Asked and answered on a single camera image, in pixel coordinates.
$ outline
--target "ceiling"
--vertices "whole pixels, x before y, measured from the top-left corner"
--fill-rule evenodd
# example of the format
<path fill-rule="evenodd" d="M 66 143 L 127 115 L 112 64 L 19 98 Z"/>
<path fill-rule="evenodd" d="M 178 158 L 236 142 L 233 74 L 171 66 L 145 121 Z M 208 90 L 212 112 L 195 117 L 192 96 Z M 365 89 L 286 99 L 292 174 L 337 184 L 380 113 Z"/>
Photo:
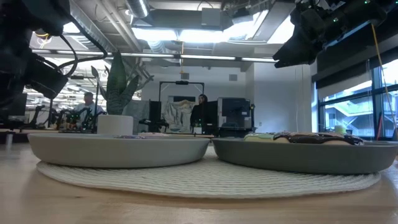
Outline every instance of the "ceiling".
<path fill-rule="evenodd" d="M 169 24 L 169 26 L 183 27 L 190 25 L 189 22 L 187 22 L 190 17 L 193 18 L 195 16 L 199 16 L 202 18 L 203 25 L 204 19 L 202 17 L 202 10 L 204 13 L 212 7 L 217 9 L 215 10 L 217 13 L 221 12 L 221 22 L 217 29 L 226 30 L 233 25 L 231 22 L 231 15 L 233 15 L 238 8 L 247 7 L 247 11 L 250 15 L 255 13 L 258 13 L 257 15 L 261 15 L 261 12 L 267 11 L 266 17 L 263 18 L 263 21 L 259 21 L 260 23 L 258 24 L 257 29 L 254 30 L 255 32 L 253 33 L 253 37 L 248 40 L 245 40 L 243 37 L 243 39 L 234 38 L 234 41 L 230 39 L 231 41 L 215 43 L 184 42 L 183 49 L 181 44 L 176 44 L 174 41 L 162 41 L 166 51 L 169 53 L 183 52 L 184 54 L 192 55 L 220 55 L 236 57 L 271 57 L 282 44 L 266 44 L 266 41 L 275 32 L 276 28 L 278 28 L 278 26 L 286 19 L 294 7 L 294 3 L 275 0 L 213 0 L 208 2 L 196 0 L 148 0 L 150 16 L 147 18 L 149 19 L 139 20 L 134 18 L 131 23 L 131 16 L 126 13 L 127 6 L 125 0 L 70 0 L 72 16 L 76 18 L 89 34 L 100 42 L 108 52 L 114 52 L 116 50 L 120 50 L 121 52 L 152 52 L 152 49 L 149 47 L 147 41 L 136 39 L 132 30 L 130 33 L 131 35 L 128 35 L 127 31 L 123 29 L 123 25 L 118 21 L 118 17 L 113 14 L 111 17 L 116 21 L 117 26 L 119 26 L 119 30 L 117 30 L 115 23 L 112 23 L 109 17 L 106 16 L 103 8 L 97 5 L 99 2 L 103 4 L 104 8 L 108 10 L 108 12 L 111 11 L 109 7 L 113 6 L 118 12 L 119 17 L 123 20 L 123 23 L 130 30 L 131 27 L 140 27 L 142 24 L 150 21 L 150 19 L 153 20 L 153 24 L 160 24 L 160 26 L 167 26 Z M 175 28 L 174 30 L 177 35 L 180 35 L 182 32 L 180 28 Z M 76 51 L 98 51 L 98 49 L 91 43 L 86 43 L 87 40 L 85 37 L 79 33 L 64 33 L 64 35 Z M 52 37 L 43 44 L 43 40 L 38 38 L 35 34 L 32 35 L 30 46 L 32 49 L 70 50 L 59 37 Z M 42 56 L 51 59 L 56 64 L 61 64 L 62 62 L 72 59 L 71 55 L 62 54 L 47 54 Z M 134 58 L 131 57 L 125 57 L 124 60 L 126 62 L 127 69 L 135 63 Z M 181 61 L 179 60 L 175 61 L 164 59 L 144 60 L 147 67 L 179 67 L 180 62 Z M 74 75 L 84 76 L 85 79 L 70 80 L 68 82 L 62 94 L 57 97 L 57 100 L 60 100 L 59 103 L 57 103 L 59 108 L 61 106 L 73 107 L 77 103 L 83 102 L 83 94 L 86 91 L 95 93 L 96 82 L 94 79 L 91 79 L 93 78 L 91 75 L 91 65 L 96 67 L 101 73 L 104 72 L 103 65 L 108 64 L 109 66 L 110 63 L 110 61 L 80 63 Z M 245 72 L 250 66 L 250 63 L 186 59 L 183 61 L 183 66 L 208 68 L 235 67 L 241 68 L 241 71 Z M 105 86 L 106 77 L 104 77 L 101 82 L 102 85 Z M 68 88 L 71 86 L 77 86 L 78 88 L 75 90 Z M 35 93 L 34 90 L 25 90 L 25 92 L 30 94 L 31 105 L 39 105 L 41 103 L 45 105 L 48 104 L 48 101 L 43 100 L 40 93 Z M 103 102 L 102 96 L 99 96 L 99 101 Z"/>

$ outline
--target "white round placemat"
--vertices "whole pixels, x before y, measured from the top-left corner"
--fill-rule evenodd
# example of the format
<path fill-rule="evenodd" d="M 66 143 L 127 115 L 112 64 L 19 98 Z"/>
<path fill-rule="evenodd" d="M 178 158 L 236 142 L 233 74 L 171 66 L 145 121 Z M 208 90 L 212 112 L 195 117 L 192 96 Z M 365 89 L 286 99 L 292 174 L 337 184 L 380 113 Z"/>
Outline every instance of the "white round placemat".
<path fill-rule="evenodd" d="M 90 169 L 46 162 L 37 169 L 61 182 L 99 189 L 199 198 L 274 198 L 360 190 L 380 174 L 315 175 L 254 169 L 219 161 L 212 147 L 198 162 L 146 169 Z"/>

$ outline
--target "desk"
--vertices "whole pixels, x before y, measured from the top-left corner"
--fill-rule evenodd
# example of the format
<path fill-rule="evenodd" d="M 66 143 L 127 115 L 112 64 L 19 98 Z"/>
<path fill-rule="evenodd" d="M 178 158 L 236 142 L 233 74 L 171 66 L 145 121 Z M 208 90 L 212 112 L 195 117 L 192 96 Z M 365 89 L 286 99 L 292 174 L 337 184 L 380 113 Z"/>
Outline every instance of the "desk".
<path fill-rule="evenodd" d="M 161 197 L 88 189 L 35 169 L 28 144 L 0 146 L 0 223 L 397 223 L 398 163 L 376 185 L 345 194 L 263 200 Z"/>

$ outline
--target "white planter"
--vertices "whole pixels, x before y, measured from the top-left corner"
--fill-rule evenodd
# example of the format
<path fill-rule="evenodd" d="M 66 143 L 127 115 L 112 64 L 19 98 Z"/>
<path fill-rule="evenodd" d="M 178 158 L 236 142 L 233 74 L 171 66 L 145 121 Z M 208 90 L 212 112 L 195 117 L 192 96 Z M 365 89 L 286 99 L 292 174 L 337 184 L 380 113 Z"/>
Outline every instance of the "white planter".
<path fill-rule="evenodd" d="M 99 115 L 97 134 L 132 135 L 132 116 Z"/>

